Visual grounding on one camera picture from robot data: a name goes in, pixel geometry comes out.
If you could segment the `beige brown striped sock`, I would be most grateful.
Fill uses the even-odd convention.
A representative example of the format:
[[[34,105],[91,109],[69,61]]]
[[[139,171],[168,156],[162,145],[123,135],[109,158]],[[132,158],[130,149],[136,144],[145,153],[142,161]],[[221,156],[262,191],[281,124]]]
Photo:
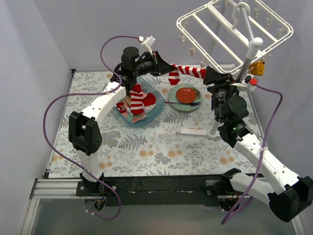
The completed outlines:
[[[122,99],[123,103],[127,103],[128,106],[131,106],[131,98],[129,96],[126,96]]]

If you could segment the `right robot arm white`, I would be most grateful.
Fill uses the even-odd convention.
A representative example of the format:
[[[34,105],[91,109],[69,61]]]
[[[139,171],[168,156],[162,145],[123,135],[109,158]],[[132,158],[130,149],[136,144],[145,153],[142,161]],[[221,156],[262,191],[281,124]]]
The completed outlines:
[[[205,69],[203,84],[212,93],[211,109],[214,111],[222,140],[244,155],[255,167],[253,177],[233,168],[221,176],[221,188],[231,195],[236,191],[250,199],[258,199],[284,222],[290,222],[313,203],[313,180],[301,177],[288,169],[266,148],[267,133],[260,142],[244,122],[248,116],[247,103],[239,93],[261,88],[250,75],[237,82],[230,73],[219,73],[211,67]]]

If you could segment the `red sock white pattern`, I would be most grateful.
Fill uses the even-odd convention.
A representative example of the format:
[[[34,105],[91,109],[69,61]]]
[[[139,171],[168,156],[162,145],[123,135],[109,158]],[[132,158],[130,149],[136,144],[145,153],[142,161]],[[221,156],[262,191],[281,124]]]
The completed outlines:
[[[148,93],[147,96],[144,98],[143,103],[144,103],[144,112],[148,113],[150,112],[156,105],[156,98],[152,93]],[[130,106],[128,106],[127,103],[123,103],[123,101],[119,102],[116,105],[118,111],[122,111],[124,109],[130,109]]]

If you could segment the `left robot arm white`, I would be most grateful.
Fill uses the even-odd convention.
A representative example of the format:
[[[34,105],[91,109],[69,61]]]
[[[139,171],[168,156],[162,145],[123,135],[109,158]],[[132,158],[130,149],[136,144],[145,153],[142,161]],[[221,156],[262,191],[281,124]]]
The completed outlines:
[[[94,196],[104,190],[104,175],[99,165],[97,151],[102,143],[99,124],[107,113],[116,107],[131,119],[145,118],[156,105],[152,93],[146,93],[137,82],[137,77],[151,74],[161,76],[170,73],[174,67],[165,62],[157,51],[139,53],[136,47],[123,50],[121,63],[115,69],[104,94],[96,98],[81,112],[69,116],[69,141],[78,151],[84,168],[80,177],[84,187]]]

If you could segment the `pink sock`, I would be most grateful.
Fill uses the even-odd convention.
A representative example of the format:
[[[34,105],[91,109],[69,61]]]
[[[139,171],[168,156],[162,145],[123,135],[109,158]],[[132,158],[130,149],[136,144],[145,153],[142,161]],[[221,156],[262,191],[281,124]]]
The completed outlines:
[[[120,114],[130,124],[134,124],[134,123],[136,123],[136,122],[138,122],[138,121],[140,121],[146,117],[146,112],[143,112],[140,115],[134,115],[130,109],[124,109],[124,110],[120,111]]]

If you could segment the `red white striped sock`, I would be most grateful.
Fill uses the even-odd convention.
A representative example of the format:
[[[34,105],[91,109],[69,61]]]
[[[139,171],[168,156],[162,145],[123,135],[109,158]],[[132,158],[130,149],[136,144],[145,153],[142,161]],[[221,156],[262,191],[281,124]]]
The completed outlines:
[[[143,100],[146,96],[147,94],[143,92],[139,84],[136,84],[130,91],[131,97],[130,108],[133,115],[138,116],[144,112]]]

